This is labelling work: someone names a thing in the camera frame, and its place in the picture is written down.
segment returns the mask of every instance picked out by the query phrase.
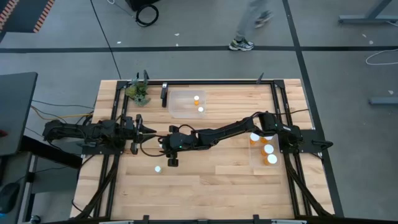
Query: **person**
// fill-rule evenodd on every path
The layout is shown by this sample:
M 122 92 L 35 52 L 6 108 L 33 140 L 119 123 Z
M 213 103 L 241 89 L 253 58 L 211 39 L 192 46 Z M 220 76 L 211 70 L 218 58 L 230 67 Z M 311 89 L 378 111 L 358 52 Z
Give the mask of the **person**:
M 250 0 L 246 12 L 238 25 L 235 38 L 229 45 L 230 50 L 252 50 L 254 44 L 246 40 L 246 37 L 255 29 L 262 27 L 274 15 L 266 10 L 267 0 Z

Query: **gray pants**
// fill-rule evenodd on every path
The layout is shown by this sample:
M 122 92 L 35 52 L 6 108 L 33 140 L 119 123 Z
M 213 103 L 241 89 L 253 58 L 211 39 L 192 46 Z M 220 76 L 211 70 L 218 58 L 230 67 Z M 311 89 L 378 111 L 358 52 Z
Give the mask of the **gray pants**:
M 255 27 L 255 22 L 259 16 L 266 11 L 268 0 L 250 0 L 238 25 L 235 40 L 241 41 L 250 35 Z

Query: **sneaker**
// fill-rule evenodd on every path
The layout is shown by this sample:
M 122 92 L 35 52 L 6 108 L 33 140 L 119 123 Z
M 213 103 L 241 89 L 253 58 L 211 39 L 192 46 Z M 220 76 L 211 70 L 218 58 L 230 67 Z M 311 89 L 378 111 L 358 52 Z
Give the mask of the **sneaker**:
M 248 50 L 253 49 L 253 47 L 254 47 L 254 43 L 247 41 L 246 39 L 243 39 L 240 42 L 238 42 L 236 40 L 232 40 L 232 42 L 229 44 L 230 50 L 248 51 Z
M 255 28 L 260 28 L 262 27 L 268 20 L 270 20 L 272 17 L 274 17 L 274 14 L 270 11 L 267 10 L 263 12 L 260 17 L 256 20 L 256 26 Z

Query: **white cable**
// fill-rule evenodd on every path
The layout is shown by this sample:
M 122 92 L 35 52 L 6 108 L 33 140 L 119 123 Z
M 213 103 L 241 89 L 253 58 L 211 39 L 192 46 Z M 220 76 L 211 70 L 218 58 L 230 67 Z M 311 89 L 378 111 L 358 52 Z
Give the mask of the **white cable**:
M 393 25 L 393 26 L 398 27 L 397 24 L 393 24 L 392 22 L 387 21 L 387 23 L 388 23 L 388 24 L 391 24 L 391 25 Z M 376 56 L 376 55 L 379 55 L 379 54 L 384 53 L 384 52 L 394 52 L 394 51 L 398 51 L 398 49 L 394 49 L 394 50 L 383 50 L 383 51 L 380 51 L 380 52 L 378 52 L 378 53 L 376 53 L 376 54 L 372 54 L 372 55 L 370 55 L 370 56 L 365 60 L 365 62 L 366 62 L 367 65 L 398 65 L 398 62 L 391 62 L 391 63 L 369 63 L 369 62 L 368 62 L 368 60 L 369 60 L 370 58 L 373 58 L 373 57 Z

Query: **wooden table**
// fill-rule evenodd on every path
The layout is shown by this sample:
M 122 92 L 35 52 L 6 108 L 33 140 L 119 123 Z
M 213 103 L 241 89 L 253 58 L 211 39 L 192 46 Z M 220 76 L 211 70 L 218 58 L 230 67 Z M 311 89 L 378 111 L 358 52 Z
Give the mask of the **wooden table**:
M 291 112 L 307 108 L 301 81 L 284 81 Z M 116 82 L 101 82 L 93 123 L 109 119 Z M 169 91 L 173 90 L 205 90 L 205 117 L 172 118 L 167 108 L 161 107 L 160 85 L 149 87 L 148 97 L 152 100 L 145 107 L 138 107 L 130 101 L 127 115 L 135 118 L 136 114 L 141 114 L 148 128 L 167 134 L 171 124 L 189 124 L 195 129 L 219 128 L 256 111 L 275 112 L 268 85 L 170 85 Z M 292 119 L 301 129 L 312 127 L 308 111 L 294 113 Z M 141 151 L 134 156 L 129 146 L 128 141 L 119 163 L 112 220 L 142 220 L 143 215 L 150 215 L 151 220 L 252 219 L 254 214 L 259 214 L 260 218 L 294 217 L 283 159 L 280 159 L 281 166 L 272 169 L 252 167 L 248 134 L 225 139 L 207 151 L 182 152 L 178 155 L 178 167 L 167 167 L 166 157 L 147 157 Z M 143 148 L 148 153 L 156 154 L 159 143 L 153 139 L 145 142 Z M 301 154 L 301 159 L 308 189 L 325 210 L 333 213 L 321 160 L 311 154 Z M 80 208 L 97 190 L 102 160 L 103 156 L 97 155 L 81 169 L 75 194 L 75 204 Z M 161 174 L 155 172 L 155 166 L 161 166 Z M 296 191 L 303 214 L 302 197 L 297 187 Z M 101 206 L 102 215 L 107 192 Z M 72 208 L 71 217 L 78 213 Z

